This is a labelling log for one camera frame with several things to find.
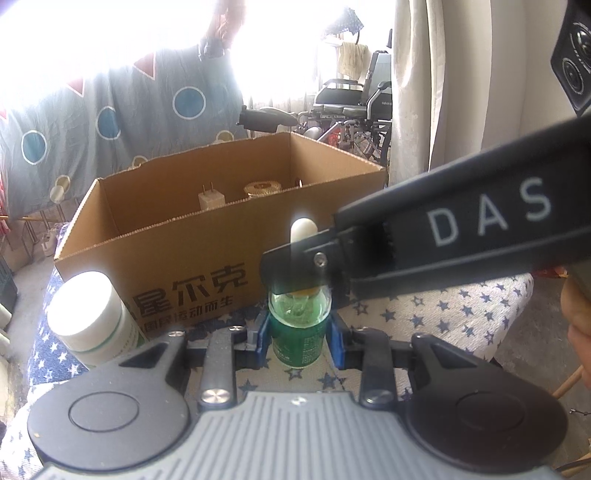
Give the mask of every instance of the green bottle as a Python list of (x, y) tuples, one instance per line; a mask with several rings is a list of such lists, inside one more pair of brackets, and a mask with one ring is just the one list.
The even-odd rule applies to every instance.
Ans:
[[(318, 232), (307, 218), (294, 222), (291, 241)], [(315, 287), (293, 293), (269, 293), (271, 337), (277, 358), (291, 368), (304, 368), (320, 356), (332, 297), (328, 287)]]

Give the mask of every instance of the star-patterned fabric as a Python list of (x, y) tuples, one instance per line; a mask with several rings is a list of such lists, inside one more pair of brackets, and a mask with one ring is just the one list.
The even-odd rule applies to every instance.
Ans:
[[(59, 241), (65, 230), (65, 227), (62, 228)], [(47, 305), (61, 284), (62, 280), (54, 269), (47, 286), (43, 313), (28, 363), (27, 373), (31, 386), (69, 380), (87, 371), (47, 326)], [(363, 301), (352, 298), (350, 305), (340, 309), (339, 314), (349, 326), (380, 329), (395, 340), (408, 341), (417, 332), (431, 333), (470, 354), (490, 360), (509, 327), (528, 303), (533, 287), (534, 282), (529, 274), (517, 275), (410, 295)], [(207, 320), (189, 328), (187, 335), (190, 340), (205, 339), (215, 330), (230, 325), (250, 326), (265, 307), (262, 302)], [(201, 372), (201, 368), (196, 368), (191, 375), (185, 395), (187, 401), (196, 399)], [(395, 373), (398, 396), (407, 400), (412, 395), (408, 377), (403, 370), (397, 369)], [(240, 401), (253, 390), (345, 390), (357, 395), (360, 380), (361, 372), (357, 370), (339, 371), (335, 368), (326, 342), (320, 358), (304, 369), (294, 369), (282, 364), (270, 347), (263, 368), (258, 371), (244, 369), (236, 373)], [(34, 391), (40, 390), (31, 388), (30, 396)], [(3, 478), (24, 480), (34, 473), (33, 466), (40, 466), (35, 452), (29, 447), (26, 425), (29, 408), (28, 402), (8, 426), (7, 436), (0, 448), (0, 472)], [(15, 451), (16, 446), (12, 445), (20, 445), (14, 443), (14, 438), (19, 434), (27, 437), (26, 441), (29, 443), (24, 442), (19, 447), (20, 450)]]

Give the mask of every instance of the black round disc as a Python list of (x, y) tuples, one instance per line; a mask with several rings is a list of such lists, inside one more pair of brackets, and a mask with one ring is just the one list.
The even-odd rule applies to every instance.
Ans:
[(542, 465), (567, 429), (547, 392), (501, 369), (447, 371), (408, 403), (411, 434), (435, 455), (482, 473), (517, 473)]
[(186, 431), (182, 395), (149, 369), (94, 373), (56, 386), (31, 409), (29, 436), (43, 463), (84, 472), (126, 469), (164, 453)]

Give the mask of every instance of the wooden stick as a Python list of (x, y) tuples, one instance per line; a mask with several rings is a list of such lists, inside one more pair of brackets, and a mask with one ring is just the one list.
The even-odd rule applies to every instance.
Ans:
[(566, 379), (566, 382), (564, 382), (561, 386), (558, 387), (558, 390), (552, 393), (552, 396), (554, 398), (562, 397), (566, 392), (573, 388), (579, 380), (581, 380), (582, 376), (583, 366), (581, 365), (580, 367), (578, 367), (578, 369), (574, 371), (574, 373), (570, 377)]
[[(591, 453), (588, 453), (587, 455), (583, 455), (581, 458), (577, 459), (577, 461), (585, 460), (587, 458), (591, 458)], [(590, 466), (591, 466), (591, 463), (589, 465), (574, 466), (574, 467), (569, 468), (568, 470), (565, 470), (564, 472), (562, 472), (562, 476), (565, 478), (570, 478), (573, 475), (576, 475), (577, 473), (582, 472), (583, 470), (585, 470), (586, 468), (588, 468)]]

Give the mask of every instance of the white pill bottle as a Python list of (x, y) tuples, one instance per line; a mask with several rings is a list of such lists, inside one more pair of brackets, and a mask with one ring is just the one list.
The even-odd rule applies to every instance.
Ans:
[(100, 272), (84, 272), (64, 283), (47, 308), (47, 323), (87, 368), (146, 341), (111, 281)]

